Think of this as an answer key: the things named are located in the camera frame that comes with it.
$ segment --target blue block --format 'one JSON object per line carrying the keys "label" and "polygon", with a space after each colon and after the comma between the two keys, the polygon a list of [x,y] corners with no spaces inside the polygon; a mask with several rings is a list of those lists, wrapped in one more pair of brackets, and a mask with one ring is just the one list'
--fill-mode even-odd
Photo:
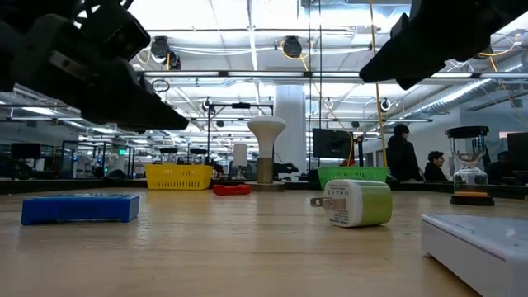
{"label": "blue block", "polygon": [[70,194],[25,199],[23,225],[57,220],[120,219],[128,223],[138,216],[139,195]]}

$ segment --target black monitor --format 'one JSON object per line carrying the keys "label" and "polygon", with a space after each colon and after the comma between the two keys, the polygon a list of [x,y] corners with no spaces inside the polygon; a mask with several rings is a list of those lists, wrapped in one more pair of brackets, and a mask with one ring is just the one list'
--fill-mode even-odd
{"label": "black monitor", "polygon": [[508,152],[512,163],[528,168],[528,133],[508,134]]}
{"label": "black monitor", "polygon": [[343,130],[313,129],[313,156],[316,158],[348,159],[352,146],[350,135]]}
{"label": "black monitor", "polygon": [[40,144],[11,144],[11,158],[42,158],[40,156]]}

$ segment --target white column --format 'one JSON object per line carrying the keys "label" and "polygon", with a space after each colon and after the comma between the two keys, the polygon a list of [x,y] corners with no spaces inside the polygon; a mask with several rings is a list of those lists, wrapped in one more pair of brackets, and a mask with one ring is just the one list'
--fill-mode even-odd
{"label": "white column", "polygon": [[273,112],[273,116],[286,122],[286,128],[275,141],[275,163],[292,162],[299,169],[299,174],[305,173],[306,103],[303,85],[276,86]]}

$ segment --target wooden table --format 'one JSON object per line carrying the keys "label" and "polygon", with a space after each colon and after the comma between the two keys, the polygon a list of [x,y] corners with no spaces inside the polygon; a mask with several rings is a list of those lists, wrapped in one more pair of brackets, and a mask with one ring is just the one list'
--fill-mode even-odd
{"label": "wooden table", "polygon": [[138,193],[139,217],[22,227],[21,201],[35,194],[0,196],[0,296],[475,296],[422,256],[420,215],[528,218],[520,200],[394,192],[389,224],[340,229],[309,206],[316,191],[84,192]]}

